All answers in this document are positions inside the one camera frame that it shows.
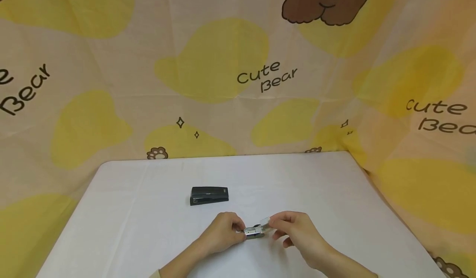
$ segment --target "hand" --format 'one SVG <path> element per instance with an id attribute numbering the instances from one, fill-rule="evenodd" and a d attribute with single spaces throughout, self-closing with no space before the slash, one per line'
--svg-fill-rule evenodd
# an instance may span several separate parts
<path id="1" fill-rule="evenodd" d="M 206 249 L 207 254 L 222 252 L 246 240 L 246 235 L 242 232 L 244 229 L 245 224 L 237 214 L 222 212 L 215 217 L 197 242 Z"/>
<path id="2" fill-rule="evenodd" d="M 311 268 L 321 269 L 326 256 L 334 250 L 319 234 L 306 213 L 277 213 L 270 217 L 269 226 L 276 229 L 274 240 L 288 235 L 283 241 L 283 247 L 295 246 Z"/>

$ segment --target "left hand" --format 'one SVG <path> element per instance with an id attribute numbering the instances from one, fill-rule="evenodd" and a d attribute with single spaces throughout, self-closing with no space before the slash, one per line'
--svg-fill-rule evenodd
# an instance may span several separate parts
<path id="1" fill-rule="evenodd" d="M 222 252 L 246 240 L 244 229 L 245 224 L 236 213 L 222 212 L 215 217 L 197 242 L 205 248 L 207 254 Z"/>

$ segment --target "sparkle star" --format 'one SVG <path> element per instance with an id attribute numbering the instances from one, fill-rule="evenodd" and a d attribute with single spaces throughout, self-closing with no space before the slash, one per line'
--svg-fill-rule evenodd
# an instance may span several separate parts
<path id="1" fill-rule="evenodd" d="M 184 123 L 185 123 L 184 120 L 182 120 L 182 117 L 180 116 L 176 124 L 178 125 L 178 127 L 182 128 Z"/>

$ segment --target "silver stapler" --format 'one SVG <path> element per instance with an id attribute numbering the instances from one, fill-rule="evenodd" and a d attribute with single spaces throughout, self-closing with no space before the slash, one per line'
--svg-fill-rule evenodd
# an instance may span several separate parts
<path id="1" fill-rule="evenodd" d="M 266 232 L 269 231 L 271 228 L 269 227 L 269 217 L 260 221 L 259 224 L 254 225 L 250 228 L 245 228 L 243 232 L 246 235 L 246 239 L 254 239 L 254 238 L 262 238 L 265 236 Z"/>

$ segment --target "person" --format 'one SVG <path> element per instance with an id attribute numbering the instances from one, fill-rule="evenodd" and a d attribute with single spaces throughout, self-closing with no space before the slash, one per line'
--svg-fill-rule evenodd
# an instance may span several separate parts
<path id="1" fill-rule="evenodd" d="M 377 278 L 353 259 L 335 250 L 319 234 L 306 213 L 284 211 L 270 217 L 273 240 L 287 236 L 283 247 L 296 247 L 307 265 L 328 278 Z M 198 262 L 246 240 L 245 224 L 232 212 L 219 213 L 190 246 L 150 278 L 184 278 Z"/>

